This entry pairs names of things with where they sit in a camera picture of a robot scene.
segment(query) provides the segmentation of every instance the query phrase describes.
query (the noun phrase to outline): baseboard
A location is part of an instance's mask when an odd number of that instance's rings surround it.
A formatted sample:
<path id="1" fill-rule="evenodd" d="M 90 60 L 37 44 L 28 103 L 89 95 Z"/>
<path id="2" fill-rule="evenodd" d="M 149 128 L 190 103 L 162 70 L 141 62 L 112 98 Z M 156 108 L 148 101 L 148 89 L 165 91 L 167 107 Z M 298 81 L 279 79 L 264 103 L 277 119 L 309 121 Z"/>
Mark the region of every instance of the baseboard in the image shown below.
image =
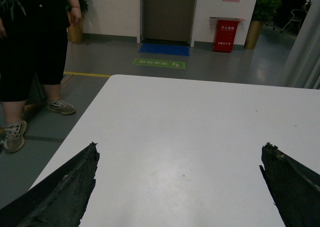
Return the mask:
<path id="1" fill-rule="evenodd" d="M 197 49 L 203 49 L 203 50 L 210 50 L 212 51 L 212 42 L 203 42 L 203 41 L 195 41 L 194 42 L 194 47 Z M 244 48 L 244 45 L 242 44 L 234 44 L 233 45 L 233 50 L 242 50 Z"/>
<path id="2" fill-rule="evenodd" d="M 137 37 L 134 36 L 120 36 L 120 35 L 108 35 L 108 34 L 96 34 L 96 33 L 83 33 L 84 40 L 90 41 L 120 41 L 120 42 L 137 42 Z"/>

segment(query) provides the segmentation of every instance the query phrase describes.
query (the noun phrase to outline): potted plant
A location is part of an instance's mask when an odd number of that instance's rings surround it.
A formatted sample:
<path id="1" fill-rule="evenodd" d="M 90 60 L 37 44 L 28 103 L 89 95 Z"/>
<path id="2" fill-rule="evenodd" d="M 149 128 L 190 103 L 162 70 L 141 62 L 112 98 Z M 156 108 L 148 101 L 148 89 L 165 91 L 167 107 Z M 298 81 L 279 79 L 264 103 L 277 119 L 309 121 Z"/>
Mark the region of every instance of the potted plant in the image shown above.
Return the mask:
<path id="1" fill-rule="evenodd" d="M 26 15 L 25 8 L 19 2 L 19 0 L 0 0 L 0 13 L 10 11 L 11 19 L 14 20 L 15 6 L 18 6 L 24 15 Z"/>
<path id="2" fill-rule="evenodd" d="M 83 18 L 85 13 L 88 11 L 87 0 L 78 0 L 78 1 L 80 4 L 80 10 L 81 10 L 82 18 Z M 70 20 L 70 11 L 71 11 L 70 5 L 66 6 L 66 11 L 68 13 L 69 20 Z M 68 35 L 69 35 L 69 40 L 72 43 L 81 43 L 83 41 L 83 35 L 84 35 L 83 20 L 81 20 L 76 26 L 71 25 L 68 28 Z"/>
<path id="3" fill-rule="evenodd" d="M 256 0 L 244 43 L 245 49 L 253 50 L 255 48 L 264 23 L 268 24 L 272 21 L 280 6 L 281 0 Z"/>

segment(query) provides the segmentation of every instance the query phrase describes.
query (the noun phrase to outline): white table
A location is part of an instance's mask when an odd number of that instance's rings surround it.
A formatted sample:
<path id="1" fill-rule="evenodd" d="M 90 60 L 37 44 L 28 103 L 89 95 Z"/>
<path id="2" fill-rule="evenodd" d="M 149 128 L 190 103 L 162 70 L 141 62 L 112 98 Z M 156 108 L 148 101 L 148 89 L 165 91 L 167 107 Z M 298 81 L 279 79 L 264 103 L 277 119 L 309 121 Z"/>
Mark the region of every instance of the white table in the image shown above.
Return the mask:
<path id="1" fill-rule="evenodd" d="M 320 173 L 320 91 L 114 75 L 34 184 L 92 141 L 81 227 L 284 227 L 261 149 Z"/>

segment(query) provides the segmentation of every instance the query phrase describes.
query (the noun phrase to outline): yellow floor line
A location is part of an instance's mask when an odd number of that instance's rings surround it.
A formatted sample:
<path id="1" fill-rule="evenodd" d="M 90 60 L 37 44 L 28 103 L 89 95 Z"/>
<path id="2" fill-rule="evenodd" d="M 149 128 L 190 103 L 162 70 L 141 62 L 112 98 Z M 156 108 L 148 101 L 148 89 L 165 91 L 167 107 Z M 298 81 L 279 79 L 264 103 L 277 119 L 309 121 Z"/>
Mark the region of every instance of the yellow floor line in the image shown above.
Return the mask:
<path id="1" fill-rule="evenodd" d="M 104 77 L 104 78 L 110 78 L 111 77 L 111 75 L 107 75 L 107 74 L 78 73 L 78 72 L 68 72 L 68 71 L 65 71 L 64 74 L 66 74 L 66 75 L 75 75 L 75 76 Z"/>

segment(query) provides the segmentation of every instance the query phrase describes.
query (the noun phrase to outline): gray door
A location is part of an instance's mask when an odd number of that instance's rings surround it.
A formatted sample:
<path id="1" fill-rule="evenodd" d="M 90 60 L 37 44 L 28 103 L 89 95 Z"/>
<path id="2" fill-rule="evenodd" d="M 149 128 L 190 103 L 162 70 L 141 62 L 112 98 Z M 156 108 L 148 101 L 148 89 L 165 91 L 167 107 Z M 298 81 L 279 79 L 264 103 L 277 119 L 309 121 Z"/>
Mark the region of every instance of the gray door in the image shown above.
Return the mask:
<path id="1" fill-rule="evenodd" d="M 142 38 L 190 43 L 196 0 L 144 0 Z"/>

